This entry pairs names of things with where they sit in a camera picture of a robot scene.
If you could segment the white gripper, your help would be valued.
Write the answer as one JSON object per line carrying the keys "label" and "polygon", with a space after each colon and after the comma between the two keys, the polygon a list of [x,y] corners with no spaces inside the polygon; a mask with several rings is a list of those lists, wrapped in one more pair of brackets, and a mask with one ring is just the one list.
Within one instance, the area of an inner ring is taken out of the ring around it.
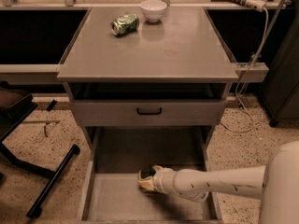
{"label": "white gripper", "polygon": [[156,190],[163,194],[174,194],[176,192],[174,179],[177,172],[170,168],[163,168],[160,165],[153,165],[151,168],[156,174],[152,178],[139,179],[139,186],[148,191]]}

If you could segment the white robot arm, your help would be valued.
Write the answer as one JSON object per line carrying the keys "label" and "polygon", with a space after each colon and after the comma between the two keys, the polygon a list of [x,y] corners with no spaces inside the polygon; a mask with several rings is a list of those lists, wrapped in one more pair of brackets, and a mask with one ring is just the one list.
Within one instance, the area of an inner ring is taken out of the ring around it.
{"label": "white robot arm", "polygon": [[258,224],[299,224],[299,142],[282,145],[265,166],[203,172],[154,165],[138,173],[138,184],[197,203],[210,192],[254,198]]}

